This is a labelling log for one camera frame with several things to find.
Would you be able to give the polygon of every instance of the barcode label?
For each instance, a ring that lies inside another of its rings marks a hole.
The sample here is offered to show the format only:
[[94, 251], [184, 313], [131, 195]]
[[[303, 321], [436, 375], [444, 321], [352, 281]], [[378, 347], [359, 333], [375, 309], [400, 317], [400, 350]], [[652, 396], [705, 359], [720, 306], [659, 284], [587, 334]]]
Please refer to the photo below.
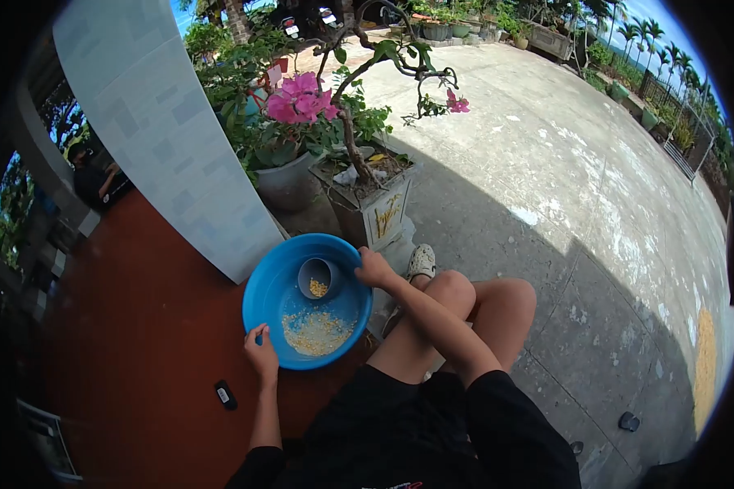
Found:
[[221, 397], [221, 401], [228, 402], [228, 394], [225, 393], [225, 389], [221, 387], [217, 390], [217, 395]]

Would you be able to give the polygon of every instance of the black shorts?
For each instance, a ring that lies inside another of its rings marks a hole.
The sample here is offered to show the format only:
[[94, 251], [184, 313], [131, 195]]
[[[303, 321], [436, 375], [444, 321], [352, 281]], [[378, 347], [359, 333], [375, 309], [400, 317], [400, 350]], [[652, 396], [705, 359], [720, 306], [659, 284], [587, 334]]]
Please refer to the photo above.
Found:
[[424, 383], [407, 384], [372, 366], [359, 367], [315, 417], [304, 441], [308, 454], [331, 462], [340, 456], [360, 456], [352, 451], [357, 445], [370, 452], [416, 445], [433, 452], [476, 456], [467, 436], [465, 388], [450, 372], [436, 372]]

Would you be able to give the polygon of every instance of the hand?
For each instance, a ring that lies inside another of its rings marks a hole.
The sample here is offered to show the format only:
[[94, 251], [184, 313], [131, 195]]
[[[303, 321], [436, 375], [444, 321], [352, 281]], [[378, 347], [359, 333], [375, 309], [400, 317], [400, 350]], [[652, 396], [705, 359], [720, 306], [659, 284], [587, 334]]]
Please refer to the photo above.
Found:
[[[256, 343], [257, 337], [261, 337], [260, 345]], [[261, 388], [276, 386], [277, 371], [280, 364], [277, 354], [274, 353], [272, 341], [269, 339], [269, 326], [265, 322], [261, 326], [251, 329], [245, 336], [245, 353], [258, 373]]]
[[361, 247], [359, 254], [362, 255], [362, 268], [354, 269], [354, 274], [366, 286], [385, 289], [392, 280], [399, 277], [380, 253], [368, 247]]

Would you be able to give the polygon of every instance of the knee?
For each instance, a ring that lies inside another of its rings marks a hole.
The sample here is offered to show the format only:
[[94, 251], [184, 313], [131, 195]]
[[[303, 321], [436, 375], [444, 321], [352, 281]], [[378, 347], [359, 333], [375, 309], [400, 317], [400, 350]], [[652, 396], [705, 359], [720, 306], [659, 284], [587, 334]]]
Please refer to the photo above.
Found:
[[445, 289], [447, 295], [460, 298], [463, 301], [476, 302], [476, 289], [463, 274], [457, 270], [445, 270], [435, 275], [435, 282]]
[[535, 288], [523, 279], [499, 279], [501, 282], [500, 294], [515, 304], [535, 311]]

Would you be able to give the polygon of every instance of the red tiled floor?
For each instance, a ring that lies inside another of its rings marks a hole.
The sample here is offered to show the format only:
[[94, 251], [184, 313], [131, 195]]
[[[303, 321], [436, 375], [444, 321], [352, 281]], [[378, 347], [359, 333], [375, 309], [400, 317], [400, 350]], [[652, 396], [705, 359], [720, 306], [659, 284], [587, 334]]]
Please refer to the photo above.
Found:
[[[88, 487], [222, 487], [250, 438], [256, 377], [243, 355], [244, 284], [228, 280], [139, 192], [69, 256], [41, 333], [49, 406]], [[369, 357], [280, 375], [298, 437]], [[239, 408], [214, 392], [225, 379]]]

